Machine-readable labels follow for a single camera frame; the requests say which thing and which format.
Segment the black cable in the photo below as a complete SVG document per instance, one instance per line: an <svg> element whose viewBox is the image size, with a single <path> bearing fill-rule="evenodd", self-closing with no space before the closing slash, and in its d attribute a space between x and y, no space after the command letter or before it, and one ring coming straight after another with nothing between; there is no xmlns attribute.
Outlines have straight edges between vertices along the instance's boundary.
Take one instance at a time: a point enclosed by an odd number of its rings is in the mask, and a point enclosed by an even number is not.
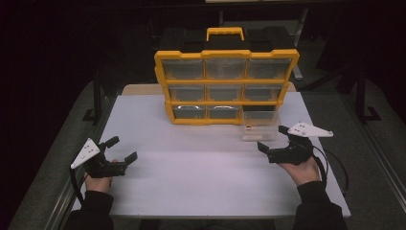
<svg viewBox="0 0 406 230"><path fill-rule="evenodd" d="M77 179L76 179L75 170L73 170L69 167L69 172L71 174L71 182L72 182L72 187L74 188L74 191L75 191L75 195L78 197L80 204L83 205L84 199L83 199L83 195L80 192L80 187L79 187Z"/></svg>
<svg viewBox="0 0 406 230"><path fill-rule="evenodd" d="M81 181L81 183L80 183L80 184L83 184L83 183L84 183L84 181L86 180L87 176L89 176L89 174L88 174L88 173L86 173L86 176L83 178L83 180Z"/></svg>
<svg viewBox="0 0 406 230"><path fill-rule="evenodd" d="M325 157L325 160L326 160L326 175L327 175L327 174L328 174L328 170L329 170L329 163L328 163L328 161L327 161L327 156L326 156L326 154L325 154L324 152L322 152L319 148L315 147L315 146L313 146L313 148L316 149L316 150L318 150L318 151L323 155L323 157Z"/></svg>
<svg viewBox="0 0 406 230"><path fill-rule="evenodd" d="M322 161L320 160L319 157L317 157L317 156L315 156L313 154L313 158L316 161L317 166L319 167L320 175L322 176L322 182L323 182L324 187L326 188L326 186L327 186L327 173L325 171L325 167L323 166L323 163L322 163Z"/></svg>
<svg viewBox="0 0 406 230"><path fill-rule="evenodd" d="M328 152L328 154L330 154L332 157L334 157L334 159L338 162L338 164L341 166L341 169L343 170L344 176L346 178L346 185L344 188L343 196L346 196L347 192L349 191L349 184L350 184L350 178L349 178L349 174L347 173L346 167L344 166L343 162L341 162L341 160L335 154L333 154L330 150L325 149L325 151Z"/></svg>
<svg viewBox="0 0 406 230"><path fill-rule="evenodd" d="M318 150L326 159L326 164L327 164L327 170L328 170L328 161L327 161L327 156L324 152L322 152L320 149L318 149L317 147L314 147L316 150ZM332 157L334 157L334 159L338 162L338 164L340 165L341 169L343 170L344 173L344 177L346 178L345 181L345 187L342 188L343 191L343 196L346 196L347 192L349 191L349 184L350 184L350 178L349 178L349 174L347 173L346 167L344 166L343 162L341 162L341 160L335 155L333 154L330 150L324 148L325 152L328 152L328 154L330 154Z"/></svg>

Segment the black sleeve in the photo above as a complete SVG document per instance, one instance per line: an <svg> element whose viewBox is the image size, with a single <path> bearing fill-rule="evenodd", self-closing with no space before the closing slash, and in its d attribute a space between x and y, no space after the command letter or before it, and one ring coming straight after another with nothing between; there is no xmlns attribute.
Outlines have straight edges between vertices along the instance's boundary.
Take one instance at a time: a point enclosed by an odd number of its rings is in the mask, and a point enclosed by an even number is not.
<svg viewBox="0 0 406 230"><path fill-rule="evenodd" d="M302 204L296 210L293 229L346 230L341 207L331 203L321 181L298 187Z"/></svg>
<svg viewBox="0 0 406 230"><path fill-rule="evenodd" d="M87 191L81 209L69 215L64 230L113 230L113 220L109 216L113 200L109 194Z"/></svg>

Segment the hand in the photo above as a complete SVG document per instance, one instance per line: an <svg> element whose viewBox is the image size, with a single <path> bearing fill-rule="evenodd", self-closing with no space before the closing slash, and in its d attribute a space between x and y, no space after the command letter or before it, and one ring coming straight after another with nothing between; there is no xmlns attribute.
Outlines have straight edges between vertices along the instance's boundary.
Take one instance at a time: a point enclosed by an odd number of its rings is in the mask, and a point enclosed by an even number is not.
<svg viewBox="0 0 406 230"><path fill-rule="evenodd" d="M278 165L289 173L297 186L310 181L320 181L319 167L313 157L297 166L293 164Z"/></svg>
<svg viewBox="0 0 406 230"><path fill-rule="evenodd" d="M108 189L113 182L113 177L92 178L87 172L84 176L87 176L84 181L87 191L96 191L107 194Z"/></svg>

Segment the white triangular marker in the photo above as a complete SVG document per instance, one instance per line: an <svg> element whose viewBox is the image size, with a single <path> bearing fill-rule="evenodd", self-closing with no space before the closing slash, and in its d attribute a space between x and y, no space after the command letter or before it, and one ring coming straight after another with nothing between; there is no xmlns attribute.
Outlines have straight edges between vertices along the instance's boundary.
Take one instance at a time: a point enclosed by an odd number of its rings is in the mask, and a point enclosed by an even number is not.
<svg viewBox="0 0 406 230"><path fill-rule="evenodd" d="M84 144L74 163L71 165L71 169L73 170L77 168L79 165L83 164L84 162L86 162L88 159L92 158L99 152L101 152L101 150L98 148L95 142L93 142L93 140L90 138L87 139L86 143Z"/></svg>
<svg viewBox="0 0 406 230"><path fill-rule="evenodd" d="M289 134L302 137L332 137L332 131L327 131L307 123L297 123L287 131Z"/></svg>

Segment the white table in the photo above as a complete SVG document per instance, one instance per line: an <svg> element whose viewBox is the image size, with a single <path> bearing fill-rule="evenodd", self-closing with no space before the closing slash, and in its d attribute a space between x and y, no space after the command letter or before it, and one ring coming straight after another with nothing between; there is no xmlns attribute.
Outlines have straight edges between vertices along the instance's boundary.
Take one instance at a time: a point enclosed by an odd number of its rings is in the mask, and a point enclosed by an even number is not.
<svg viewBox="0 0 406 230"><path fill-rule="evenodd" d="M300 197L292 179L268 163L256 142L241 140L241 126L172 125L164 101L163 95L119 96L113 107L101 142L113 136L121 141L106 151L107 159L123 161L134 150L139 158L125 176L114 178L111 215L156 219L295 215ZM286 94L280 116L287 127L299 121L312 124L300 93ZM311 141L321 147L318 138ZM264 144L284 148L287 137L280 134L278 141ZM344 217L349 217L332 170L327 193L343 208Z"/></svg>

